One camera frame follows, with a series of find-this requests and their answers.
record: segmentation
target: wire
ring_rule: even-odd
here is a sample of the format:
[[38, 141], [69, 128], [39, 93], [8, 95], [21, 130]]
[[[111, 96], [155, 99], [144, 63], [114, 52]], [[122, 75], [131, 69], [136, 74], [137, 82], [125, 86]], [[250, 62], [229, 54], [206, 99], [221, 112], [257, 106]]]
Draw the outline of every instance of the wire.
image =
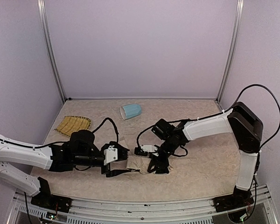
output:
[[28, 210], [28, 203], [27, 203], [26, 192], [24, 192], [24, 196], [25, 196], [25, 204], [26, 204], [26, 211], [27, 211], [28, 220], [29, 220], [30, 224], [32, 224], [32, 221], [31, 221], [31, 218], [30, 218], [30, 215], [29, 215], [29, 210]]
[[245, 221], [247, 221], [251, 216], [252, 216], [252, 214], [253, 214], [253, 212], [255, 211], [255, 207], [256, 207], [256, 200], [257, 200], [257, 180], [256, 180], [256, 178], [255, 178], [255, 176], [253, 177], [253, 179], [254, 179], [254, 182], [255, 182], [255, 186], [254, 186], [254, 188], [255, 188], [255, 199], [254, 199], [254, 206], [253, 206], [253, 209], [252, 209], [252, 211], [251, 211], [251, 213], [249, 214], [249, 216], [245, 219], [245, 220], [243, 220], [244, 222]]
[[183, 150], [185, 150], [185, 152], [186, 152], [185, 155], [176, 155], [176, 154], [172, 154], [172, 155], [175, 156], [175, 157], [185, 157], [185, 156], [187, 156], [187, 155], [188, 155], [188, 150], [187, 150], [186, 148], [182, 147], [182, 146], [180, 146], [180, 148], [182, 148]]
[[249, 86], [246, 86], [246, 87], [243, 88], [242, 91], [239, 93], [237, 99], [234, 101], [234, 103], [231, 105], [231, 107], [229, 107], [226, 111], [229, 111], [230, 109], [232, 109], [232, 108], [234, 107], [234, 105], [238, 102], [238, 99], [240, 98], [240, 96], [243, 94], [243, 92], [244, 92], [245, 90], [247, 90], [247, 89], [249, 89], [249, 88], [251, 88], [251, 87], [254, 87], [254, 86], [261, 87], [261, 88], [267, 90], [267, 91], [271, 94], [271, 96], [273, 97], [273, 99], [275, 100], [276, 105], [277, 105], [278, 110], [279, 110], [279, 124], [278, 124], [278, 128], [277, 128], [277, 130], [275, 131], [275, 133], [274, 133], [271, 137], [269, 137], [264, 143], [261, 144], [261, 146], [260, 146], [260, 148], [259, 148], [259, 149], [261, 149], [266, 143], [268, 143], [273, 137], [275, 137], [276, 134], [277, 134], [277, 133], [279, 132], [279, 130], [280, 130], [280, 105], [279, 105], [279, 102], [278, 102], [277, 98], [276, 98], [275, 95], [272, 93], [272, 91], [270, 91], [266, 86], [261, 85], [261, 84], [251, 84], [251, 85], [249, 85]]
[[90, 169], [91, 167], [87, 167], [87, 168], [85, 168], [85, 169], [78, 169], [77, 167], [75, 167], [75, 169], [76, 170], [78, 170], [78, 171], [86, 171], [86, 170], [88, 170], [88, 169]]
[[[190, 119], [173, 120], [173, 121], [169, 121], [168, 123], [177, 123], [177, 122], [182, 122], [182, 121], [190, 121]], [[139, 144], [139, 138], [140, 138], [140, 136], [141, 136], [144, 132], [146, 132], [147, 130], [149, 130], [150, 128], [152, 128], [153, 126], [155, 126], [155, 125], [151, 125], [151, 126], [145, 128], [142, 132], [140, 132], [140, 133], [138, 134], [137, 140], [136, 140], [136, 141], [137, 141], [137, 146], [138, 146], [138, 147], [140, 147], [140, 144]]]
[[110, 122], [112, 123], [113, 127], [114, 127], [114, 131], [115, 131], [115, 133], [116, 133], [116, 142], [118, 143], [118, 142], [119, 142], [119, 132], [118, 132], [118, 129], [117, 129], [117, 127], [116, 127], [116, 124], [114, 123], [114, 121], [113, 121], [111, 118], [105, 118], [105, 119], [102, 121], [102, 123], [101, 123], [96, 129], [94, 129], [94, 130], [92, 131], [92, 133], [95, 133], [98, 129], [100, 129], [101, 126], [103, 126], [103, 124], [104, 124], [107, 120], [110, 121]]
[[1, 138], [0, 138], [0, 141], [5, 142], [7, 144], [11, 144], [11, 145], [20, 146], [20, 147], [24, 147], [24, 148], [32, 148], [32, 149], [45, 148], [47, 146], [51, 146], [51, 145], [54, 145], [54, 144], [65, 143], [66, 142], [66, 141], [55, 141], [55, 142], [51, 142], [49, 144], [42, 145], [42, 146], [26, 146], [26, 145], [22, 145], [22, 144], [19, 144], [19, 143], [12, 142], [12, 141], [3, 140]]

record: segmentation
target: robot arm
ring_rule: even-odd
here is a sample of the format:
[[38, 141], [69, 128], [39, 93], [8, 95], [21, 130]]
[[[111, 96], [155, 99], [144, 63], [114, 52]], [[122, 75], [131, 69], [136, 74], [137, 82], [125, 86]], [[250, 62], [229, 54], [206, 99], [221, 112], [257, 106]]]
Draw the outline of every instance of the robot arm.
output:
[[111, 170], [113, 161], [128, 157], [128, 149], [117, 142], [105, 144], [101, 150], [94, 145], [94, 134], [81, 130], [71, 135], [70, 140], [60, 145], [45, 147], [8, 139], [0, 135], [0, 179], [32, 196], [32, 204], [68, 212], [70, 198], [52, 195], [49, 184], [41, 177], [34, 177], [12, 166], [9, 162], [31, 165], [52, 172], [71, 171], [77, 165], [101, 167], [107, 177], [130, 170]]
[[245, 206], [246, 202], [253, 203], [250, 188], [259, 165], [262, 130], [263, 124], [260, 119], [246, 105], [238, 102], [227, 112], [223, 111], [197, 120], [185, 120], [177, 127], [163, 119], [159, 120], [152, 128], [152, 132], [164, 142], [160, 147], [147, 145], [137, 147], [135, 154], [150, 153], [151, 161], [147, 169], [149, 173], [169, 173], [168, 157], [173, 155], [178, 147], [201, 137], [233, 133], [241, 155], [238, 180], [232, 196], [214, 199], [215, 204], [218, 204], [217, 211], [229, 210]]

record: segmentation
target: beige cloth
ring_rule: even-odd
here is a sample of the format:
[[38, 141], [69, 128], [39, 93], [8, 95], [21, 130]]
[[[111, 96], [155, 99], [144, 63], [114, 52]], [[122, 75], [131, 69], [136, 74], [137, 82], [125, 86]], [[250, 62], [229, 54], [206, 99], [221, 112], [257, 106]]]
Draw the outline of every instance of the beige cloth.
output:
[[[142, 114], [130, 120], [122, 120], [119, 107], [139, 104]], [[212, 100], [169, 100], [169, 99], [122, 99], [67, 101], [60, 111], [46, 143], [68, 140], [54, 128], [66, 115], [88, 117], [92, 120], [90, 130], [96, 128], [105, 117], [111, 117], [117, 124], [120, 139], [124, 139], [133, 152], [136, 137], [144, 128], [166, 120], [203, 117], [218, 112]], [[101, 148], [115, 140], [112, 125], [106, 122], [95, 133], [95, 144]], [[162, 143], [151, 131], [140, 138], [140, 144], [160, 145]], [[100, 168], [85, 172], [70, 171], [54, 173], [33, 168], [32, 175], [48, 180], [52, 193], [89, 199], [114, 201], [171, 201], [228, 194], [236, 183], [240, 156], [231, 134], [221, 134], [192, 141], [186, 145], [188, 156], [170, 157], [173, 169], [167, 175], [126, 173], [113, 178], [100, 174]], [[112, 164], [112, 168], [125, 168], [126, 161]]]

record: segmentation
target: lavender backdrop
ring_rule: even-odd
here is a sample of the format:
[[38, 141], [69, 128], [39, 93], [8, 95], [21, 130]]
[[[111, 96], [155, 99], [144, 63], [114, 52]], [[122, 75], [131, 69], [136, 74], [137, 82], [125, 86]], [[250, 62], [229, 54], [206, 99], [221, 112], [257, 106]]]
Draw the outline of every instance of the lavender backdrop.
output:
[[67, 97], [215, 98], [237, 1], [48, 0]]
[[[61, 105], [37, 1], [0, 0], [0, 134], [40, 144]], [[0, 182], [0, 224], [14, 192]]]
[[[252, 83], [269, 87], [280, 103], [280, 1], [245, 1], [223, 107], [229, 107], [240, 90]], [[273, 98], [255, 88], [241, 100], [264, 122], [264, 139], [273, 134], [279, 122]], [[280, 133], [263, 149], [258, 178], [267, 183], [280, 217]]]

